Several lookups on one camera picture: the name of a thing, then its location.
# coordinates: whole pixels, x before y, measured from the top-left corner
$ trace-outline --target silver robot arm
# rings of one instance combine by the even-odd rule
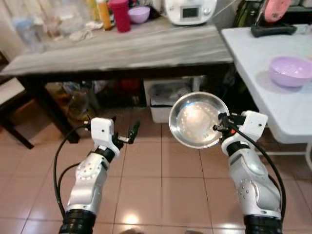
[[[113,158],[118,157],[124,143],[132,144],[140,123],[130,130],[128,137],[114,133],[111,119],[91,120],[91,136],[96,150],[76,169],[76,181],[65,209],[60,234],[92,234],[102,198],[102,188]]]
[[[254,146],[231,129],[227,121],[239,126],[241,132],[256,142],[263,133],[267,119],[266,115],[246,111],[231,118],[223,116],[221,124],[214,127],[223,133],[221,148],[229,156],[230,174],[237,189],[248,234],[282,233],[281,195]]]

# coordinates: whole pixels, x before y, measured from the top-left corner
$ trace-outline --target stainless steel bowl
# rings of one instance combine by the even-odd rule
[[[196,92],[182,96],[172,107],[169,127],[183,145],[203,149],[219,142],[221,133],[213,130],[218,115],[229,114],[225,103],[215,95]]]

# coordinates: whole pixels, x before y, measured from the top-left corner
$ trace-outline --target yellow bottle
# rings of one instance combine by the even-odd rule
[[[87,0],[87,3],[91,9],[92,17],[94,21],[99,21],[98,7],[96,0]]]
[[[106,0],[97,0],[97,8],[101,21],[103,22],[103,27],[105,30],[111,30],[111,18],[109,15],[108,5]]]

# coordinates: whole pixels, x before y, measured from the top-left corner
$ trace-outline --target purple bowl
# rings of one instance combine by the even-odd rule
[[[150,16],[151,9],[147,6],[136,6],[128,12],[132,23],[144,23]]]
[[[312,61],[298,57],[276,57],[270,64],[270,77],[281,86],[302,86],[312,80]]]

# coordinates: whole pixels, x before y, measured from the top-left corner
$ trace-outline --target chair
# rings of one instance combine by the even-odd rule
[[[12,111],[32,98],[16,78],[2,78],[0,82],[0,125],[28,149],[32,149],[34,146],[16,131],[14,124],[7,118]]]

